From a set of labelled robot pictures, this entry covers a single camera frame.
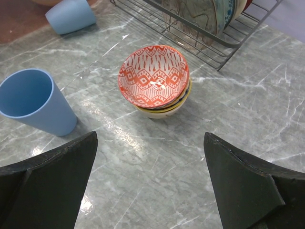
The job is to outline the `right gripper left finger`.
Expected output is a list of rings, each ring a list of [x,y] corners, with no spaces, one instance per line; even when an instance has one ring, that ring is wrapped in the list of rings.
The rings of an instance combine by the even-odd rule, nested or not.
[[[72,229],[98,148],[91,131],[0,168],[2,229]]]

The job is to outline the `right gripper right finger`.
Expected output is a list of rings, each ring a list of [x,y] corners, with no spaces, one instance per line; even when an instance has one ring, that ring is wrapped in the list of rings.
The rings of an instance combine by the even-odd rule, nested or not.
[[[303,229],[305,175],[204,135],[204,153],[224,229]]]

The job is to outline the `red patterned bowl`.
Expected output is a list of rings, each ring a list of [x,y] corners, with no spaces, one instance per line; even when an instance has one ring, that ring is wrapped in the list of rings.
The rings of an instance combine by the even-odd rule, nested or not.
[[[185,57],[175,48],[152,45],[140,48],[123,62],[118,86],[123,97],[142,108],[156,108],[174,101],[189,82]]]

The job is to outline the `white bowl blue dashes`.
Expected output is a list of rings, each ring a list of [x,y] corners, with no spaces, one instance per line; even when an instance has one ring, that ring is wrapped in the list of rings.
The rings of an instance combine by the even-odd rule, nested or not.
[[[187,94],[187,92],[189,91],[191,82],[192,82],[191,79],[189,79],[189,82],[188,82],[186,88],[184,89],[184,91],[182,92],[182,94],[179,95],[178,98],[175,99],[172,103],[167,104],[167,105],[164,107],[164,109],[169,108],[169,107],[172,107],[172,106],[174,106],[175,104],[179,103],[179,102],[185,97],[185,95]]]

